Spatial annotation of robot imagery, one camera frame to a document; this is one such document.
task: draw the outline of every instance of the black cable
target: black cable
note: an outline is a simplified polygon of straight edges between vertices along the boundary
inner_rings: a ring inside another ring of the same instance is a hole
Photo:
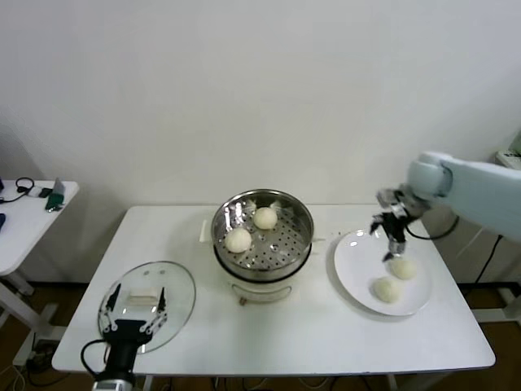
[[[71,374],[68,373],[67,375],[62,376],[59,379],[50,381],[48,383],[35,383],[33,381],[33,379],[31,379],[31,371],[27,371],[27,380],[29,380],[29,384],[32,385],[33,387],[43,388],[43,387],[50,387],[51,385],[58,384],[60,381],[67,379],[70,375]]]
[[[499,242],[501,242],[501,239],[503,239],[503,235],[498,235],[497,239],[496,239],[496,243],[494,243],[494,246],[492,247],[492,251],[490,252],[490,255],[488,256],[487,261],[485,262],[483,268],[481,269],[481,271],[480,271],[480,273],[478,275],[478,278],[475,279],[475,282],[474,282],[473,285],[476,285],[481,280],[481,277],[483,276],[483,273],[487,270],[488,264],[490,263],[490,261],[494,257],[494,253],[496,252],[497,245],[499,244]],[[463,295],[463,297],[469,296],[469,294],[472,292],[472,290],[473,290],[473,288],[471,288],[467,293],[465,293]]]
[[[406,226],[405,229],[407,230],[407,232],[409,232],[409,235],[411,235],[413,238],[422,239],[422,240],[438,240],[438,239],[442,239],[445,236],[449,236],[450,234],[452,234],[454,232],[454,230],[456,229],[456,227],[458,226],[458,223],[459,223],[459,216],[456,216],[456,220],[454,220],[453,225],[450,226],[450,228],[447,231],[445,231],[443,234],[434,235],[434,236],[416,235],[415,233],[411,232],[411,230],[409,229],[408,226]]]
[[[83,348],[81,348],[81,352],[80,352],[80,360],[81,360],[81,364],[83,364],[83,367],[95,378],[98,373],[94,372],[92,370],[91,367],[89,367],[89,364],[87,364],[87,361],[85,361],[85,351],[87,350],[87,348],[91,345],[95,345],[95,344],[101,344],[102,342],[105,342],[105,340],[92,340],[90,342],[87,342]]]
[[[337,381],[339,381],[339,379],[340,378],[338,376],[333,379],[333,381],[331,382],[331,385],[329,386],[329,391],[333,391],[333,388],[335,387],[335,384]]]
[[[367,381],[367,379],[364,376],[360,376],[360,377],[363,380],[364,384],[366,385],[367,391],[373,391],[373,389],[371,388],[371,386],[369,384],[369,381]]]
[[[30,187],[26,187],[26,186],[21,186],[19,184],[20,181],[30,181],[31,182],[31,186]],[[0,197],[0,204],[7,204],[9,202],[15,202],[17,200],[19,200],[20,198],[26,196],[33,188],[34,188],[34,181],[29,178],[29,177],[20,177],[18,179],[16,179],[16,189],[23,189],[22,191],[20,191],[22,194],[19,195],[18,197],[16,198],[13,198],[12,200],[4,200],[3,197]]]

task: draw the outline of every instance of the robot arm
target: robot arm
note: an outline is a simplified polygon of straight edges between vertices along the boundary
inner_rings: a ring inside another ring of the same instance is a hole
[[[371,231],[383,226],[389,238],[389,254],[384,260],[405,251],[404,229],[435,203],[521,241],[521,171],[424,152],[411,163],[406,184],[381,190],[377,198],[389,209],[375,216],[371,226]]]

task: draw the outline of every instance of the stainless steel pot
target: stainless steel pot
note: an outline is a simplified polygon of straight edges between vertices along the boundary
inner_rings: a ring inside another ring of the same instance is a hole
[[[272,230],[261,230],[253,223],[258,208],[271,207],[278,215]],[[226,235],[242,227],[252,236],[244,253],[229,252]],[[212,241],[217,259],[234,277],[249,283],[273,283],[293,275],[308,259],[313,238],[313,218],[294,196],[282,191],[245,191],[227,200],[212,221]]]

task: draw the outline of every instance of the small white table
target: small white table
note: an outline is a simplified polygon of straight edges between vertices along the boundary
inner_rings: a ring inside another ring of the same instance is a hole
[[[0,196],[4,199],[11,200],[20,195],[16,192],[15,181],[2,180],[2,182],[5,188]],[[52,188],[54,181],[36,181],[36,185]],[[64,203],[67,206],[78,192],[79,186],[75,182],[63,182],[63,185],[65,186]],[[20,295],[31,295],[33,287],[16,272],[25,257],[61,214],[61,212],[48,213],[45,210],[46,202],[47,199],[24,196],[15,202],[0,204],[0,213],[5,213],[7,216],[6,222],[0,229],[0,276],[19,290],[18,295],[14,294],[0,283],[0,306],[5,310],[0,317],[0,327],[7,316],[12,314],[33,332],[37,332],[38,339],[58,340],[63,334],[64,327],[53,327],[49,324],[49,319],[56,311],[57,305],[47,305],[41,314],[32,310],[20,299]],[[31,332],[13,361],[15,365],[25,364],[32,342]]]
[[[84,371],[80,350],[99,338],[97,317],[109,287],[149,261],[175,261],[193,275],[194,311],[165,346],[137,357],[134,371],[158,376],[337,376],[452,371],[492,366],[495,356],[433,243],[411,240],[433,280],[428,305],[410,317],[376,314],[338,285],[332,269],[339,234],[367,228],[376,205],[310,206],[316,237],[294,289],[270,304],[238,304],[209,243],[204,220],[217,207],[131,208],[83,296],[53,359],[61,371]],[[413,229],[426,232],[417,222]],[[103,369],[103,345],[86,352]],[[409,389],[422,389],[413,384]]]

